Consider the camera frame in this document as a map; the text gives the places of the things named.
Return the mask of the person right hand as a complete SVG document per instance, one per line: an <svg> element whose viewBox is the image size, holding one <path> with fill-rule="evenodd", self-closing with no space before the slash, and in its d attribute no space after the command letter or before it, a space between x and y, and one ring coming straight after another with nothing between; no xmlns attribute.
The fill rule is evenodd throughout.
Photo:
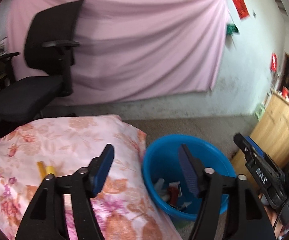
<svg viewBox="0 0 289 240"><path fill-rule="evenodd" d="M266 204L268 204L268 201L265 199L265 196L262 193L259 194L258 197L259 197L260 201L262 202L262 204L264 205L264 209L268 215L270 223L271 223L272 227L275 228L274 229L275 236L276 236L276 238L278 238L279 234L283 228L281 221L279 219L277 219L278 214L274 209L271 208L271 206L266 205Z"/></svg>

